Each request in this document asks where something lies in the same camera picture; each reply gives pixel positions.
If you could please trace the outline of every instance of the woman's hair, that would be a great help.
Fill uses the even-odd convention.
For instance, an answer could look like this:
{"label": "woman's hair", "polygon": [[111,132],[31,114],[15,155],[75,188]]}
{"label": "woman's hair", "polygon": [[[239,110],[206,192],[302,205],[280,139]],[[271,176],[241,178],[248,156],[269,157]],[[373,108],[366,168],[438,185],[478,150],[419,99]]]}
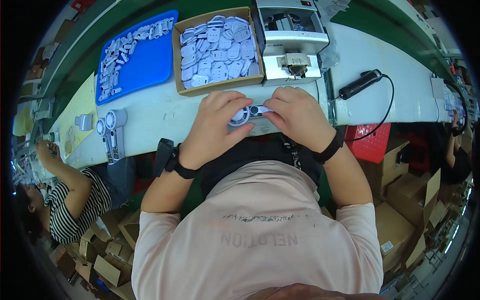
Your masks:
{"label": "woman's hair", "polygon": [[36,245],[36,241],[41,238],[43,232],[43,226],[40,219],[35,213],[31,213],[28,210],[30,205],[30,198],[28,198],[25,189],[18,184],[15,187],[14,207],[17,215],[20,217],[24,233],[27,236],[28,241],[32,245]]}

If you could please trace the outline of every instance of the blue plastic tray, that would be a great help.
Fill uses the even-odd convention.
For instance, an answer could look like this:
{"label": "blue plastic tray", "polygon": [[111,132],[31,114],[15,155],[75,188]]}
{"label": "blue plastic tray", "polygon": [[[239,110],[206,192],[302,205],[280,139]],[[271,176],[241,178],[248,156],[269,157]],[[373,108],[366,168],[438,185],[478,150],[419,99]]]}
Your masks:
{"label": "blue plastic tray", "polygon": [[[107,49],[112,40],[119,37],[127,37],[129,32],[134,32],[138,28],[161,21],[165,18],[173,17],[173,23],[177,22],[179,12],[171,10],[162,14],[156,15],[147,19],[137,25],[130,27],[124,32],[120,33],[113,39],[109,40],[102,48],[100,61],[98,63],[98,74],[100,75],[100,62],[105,58],[105,49]],[[110,95],[106,100],[99,102],[98,98],[102,95],[100,91],[101,84],[100,76],[97,76],[95,102],[98,106],[115,100],[116,98],[133,91],[164,82],[170,77],[173,69],[173,50],[172,50],[172,31],[166,36],[161,36],[158,39],[138,41],[135,47],[135,52],[128,55],[129,61],[121,65],[119,71],[119,84],[114,88],[122,88],[120,93]]]}

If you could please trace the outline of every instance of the screw dispensing machine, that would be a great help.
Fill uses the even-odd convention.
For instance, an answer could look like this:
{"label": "screw dispensing machine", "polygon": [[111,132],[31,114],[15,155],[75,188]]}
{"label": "screw dispensing machine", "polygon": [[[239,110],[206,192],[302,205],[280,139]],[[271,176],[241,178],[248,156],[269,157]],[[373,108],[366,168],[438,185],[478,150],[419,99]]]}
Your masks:
{"label": "screw dispensing machine", "polygon": [[322,77],[317,53],[329,38],[313,0],[252,0],[252,18],[265,67],[263,86]]}

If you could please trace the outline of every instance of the yellow paper sheet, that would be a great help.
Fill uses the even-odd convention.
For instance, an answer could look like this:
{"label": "yellow paper sheet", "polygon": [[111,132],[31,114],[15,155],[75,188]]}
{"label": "yellow paper sheet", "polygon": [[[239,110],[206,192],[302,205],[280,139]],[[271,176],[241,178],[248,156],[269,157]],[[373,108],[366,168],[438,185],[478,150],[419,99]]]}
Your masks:
{"label": "yellow paper sheet", "polygon": [[[75,125],[75,117],[86,114],[92,115],[92,130],[80,131],[80,128]],[[94,73],[92,73],[73,95],[67,107],[59,116],[58,125],[62,145],[60,152],[64,159],[73,153],[80,142],[94,131],[97,119]]]}

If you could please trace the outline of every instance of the striped shirt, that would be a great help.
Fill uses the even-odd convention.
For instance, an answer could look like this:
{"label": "striped shirt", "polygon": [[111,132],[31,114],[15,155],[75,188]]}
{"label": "striped shirt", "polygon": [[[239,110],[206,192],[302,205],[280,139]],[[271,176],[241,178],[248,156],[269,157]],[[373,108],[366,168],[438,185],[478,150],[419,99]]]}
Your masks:
{"label": "striped shirt", "polygon": [[45,206],[50,205],[50,235],[62,244],[78,240],[99,216],[111,208],[110,194],[100,177],[89,168],[81,173],[92,181],[92,192],[78,220],[75,221],[65,206],[70,191],[65,183],[59,181],[45,201]]}

